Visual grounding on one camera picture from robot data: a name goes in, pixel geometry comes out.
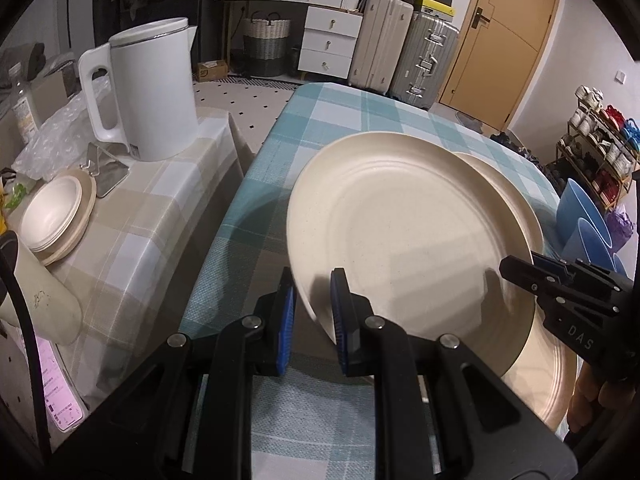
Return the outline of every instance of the door frame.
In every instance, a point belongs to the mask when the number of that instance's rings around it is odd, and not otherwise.
[[[509,112],[509,115],[507,116],[506,120],[504,121],[504,123],[500,127],[500,131],[503,131],[505,129],[505,127],[509,124],[510,120],[513,118],[514,113],[518,110],[518,107],[520,106],[520,103],[522,102],[522,99],[523,99],[524,95],[527,93],[527,90],[529,89],[529,86],[531,85],[531,81],[533,79],[534,74],[536,73],[536,70],[538,69],[538,65],[540,64],[540,60],[542,59],[542,57],[545,54],[546,44],[548,43],[549,36],[551,35],[551,30],[553,29],[554,23],[556,22],[556,18],[558,17],[559,4],[560,4],[560,0],[555,0],[554,9],[553,9],[553,12],[551,14],[551,19],[549,20],[549,23],[548,23],[548,25],[546,27],[545,37],[542,40],[542,46],[540,47],[540,50],[538,52],[538,56],[536,57],[536,60],[533,63],[533,66],[531,67],[531,71],[529,72],[529,76],[527,77],[527,81],[524,83],[524,86],[522,87],[522,90],[520,91],[520,95],[516,99],[516,102],[514,103],[513,108]],[[451,78],[451,74],[453,72],[453,69],[456,67],[456,63],[458,62],[458,57],[460,56],[460,51],[462,50],[462,46],[464,45],[464,43],[466,41],[466,35],[468,34],[469,29],[471,27],[471,21],[474,18],[474,14],[476,12],[476,7],[477,6],[478,6],[478,0],[469,0],[469,6],[466,8],[465,19],[462,22],[462,27],[460,27],[460,39],[458,41],[458,44],[456,45],[456,50],[454,52],[454,55],[453,55],[453,58],[452,58],[452,62],[449,63],[449,67],[447,68],[447,73],[445,74],[445,77],[444,77],[444,80],[442,82],[442,85],[440,86],[440,91],[438,92],[437,102],[440,102],[440,100],[442,99],[442,96],[444,95],[444,91],[445,91],[447,85],[449,84],[449,79]]]

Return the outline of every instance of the checkered tablecloth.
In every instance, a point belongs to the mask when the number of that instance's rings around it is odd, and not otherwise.
[[[336,84],[306,84],[291,97],[242,182],[216,235],[180,329],[218,332],[273,292],[286,266],[287,202],[320,148],[367,130],[403,132],[484,158],[511,180],[538,217],[558,196],[527,160],[462,126],[391,99]],[[329,339],[298,304],[293,354],[280,379],[257,378],[253,466],[257,480],[374,477],[373,388],[340,373]]]
[[[242,181],[228,112],[197,111],[198,137],[180,154],[160,162],[119,157],[130,165],[129,176],[96,200],[72,253],[47,267],[82,308],[78,339],[58,349],[90,410],[177,329],[207,249]],[[15,213],[10,225],[18,225],[20,212]],[[31,396],[28,374],[16,372],[0,383],[3,399]],[[31,426],[30,402],[11,407],[26,410],[17,418]]]

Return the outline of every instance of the metal screw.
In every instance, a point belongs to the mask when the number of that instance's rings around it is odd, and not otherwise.
[[[364,320],[364,324],[369,328],[377,328],[380,329],[385,325],[385,320],[380,316],[369,316]]]
[[[262,320],[258,316],[245,316],[242,318],[242,326],[245,328],[259,328]]]
[[[458,339],[453,334],[444,334],[440,336],[440,344],[444,346],[444,348],[458,348],[460,346],[460,339]]]
[[[187,342],[187,336],[179,332],[177,334],[172,334],[166,340],[166,343],[171,348],[180,348],[181,346],[184,346],[186,342]]]

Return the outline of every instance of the beige plate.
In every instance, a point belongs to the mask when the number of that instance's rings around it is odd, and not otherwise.
[[[62,236],[44,251],[35,253],[45,267],[64,258],[74,249],[84,234],[95,205],[95,179],[91,175],[80,169],[72,169],[62,171],[56,178],[63,175],[74,176],[80,181],[82,198],[74,219]]]
[[[522,227],[532,251],[542,253],[542,229],[529,202],[507,178],[479,158],[456,153],[473,166],[502,195]],[[544,313],[536,316],[526,345],[503,380],[541,418],[555,430],[569,406],[574,392],[576,355],[542,326]]]
[[[534,297],[497,270],[508,254],[531,261],[518,221],[476,170],[417,137],[368,132],[320,150],[291,193],[287,249],[331,338],[335,267],[375,313],[413,335],[459,335],[498,375],[529,336]]]
[[[484,160],[469,155],[468,153],[456,153],[456,155],[484,176],[485,179],[489,181],[489,184],[495,187],[496,191],[500,193],[504,201],[511,208],[513,214],[516,215],[516,219],[527,239],[529,248],[532,251],[542,254],[545,251],[542,229],[529,202],[522,196],[518,188],[500,173],[500,171],[496,170],[490,164],[487,164]]]

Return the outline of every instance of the pitcher handle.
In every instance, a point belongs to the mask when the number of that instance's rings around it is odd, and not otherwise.
[[[111,91],[114,91],[113,79],[111,78],[111,56],[109,54],[109,43],[105,43],[104,45],[92,50],[87,50],[82,54],[80,61],[78,61],[80,85],[84,91],[86,109],[89,113],[91,126],[94,129],[95,138],[102,142],[120,142],[126,145],[127,149],[129,149],[129,143],[124,136],[120,112],[117,113],[118,123],[113,128],[106,129],[102,124],[100,110],[98,110],[98,101],[95,98],[94,86],[92,85],[92,76],[94,75],[94,72],[103,68],[109,73],[109,78],[111,79]]]

